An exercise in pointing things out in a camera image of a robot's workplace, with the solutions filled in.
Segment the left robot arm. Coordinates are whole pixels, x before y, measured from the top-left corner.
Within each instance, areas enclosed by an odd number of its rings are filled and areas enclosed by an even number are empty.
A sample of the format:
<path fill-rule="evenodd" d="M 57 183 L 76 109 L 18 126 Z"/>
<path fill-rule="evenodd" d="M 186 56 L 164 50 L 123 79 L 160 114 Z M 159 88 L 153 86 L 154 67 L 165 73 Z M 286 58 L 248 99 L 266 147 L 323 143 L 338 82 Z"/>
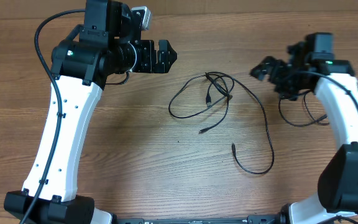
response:
<path fill-rule="evenodd" d="M 152 14 L 118 1 L 88 0 L 85 19 L 52 50 L 44 69 L 50 106 L 34 164 L 4 209 L 21 223 L 117 223 L 77 193 L 78 167 L 93 111 L 112 74 L 168 73 L 177 53 L 167 40 L 144 40 Z"/>

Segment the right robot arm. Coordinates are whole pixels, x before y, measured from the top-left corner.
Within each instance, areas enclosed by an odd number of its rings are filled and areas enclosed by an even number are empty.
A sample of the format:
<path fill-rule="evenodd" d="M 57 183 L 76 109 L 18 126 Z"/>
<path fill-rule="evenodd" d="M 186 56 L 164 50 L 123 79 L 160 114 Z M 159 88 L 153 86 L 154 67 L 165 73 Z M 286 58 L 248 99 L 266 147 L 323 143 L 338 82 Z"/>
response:
<path fill-rule="evenodd" d="M 358 81 L 350 61 L 337 60 L 333 35 L 309 34 L 287 48 L 287 62 L 265 57 L 250 71 L 275 91 L 296 100 L 310 90 L 321 102 L 337 151 L 318 179 L 315 194 L 283 207 L 280 223 L 332 223 L 358 215 Z"/>

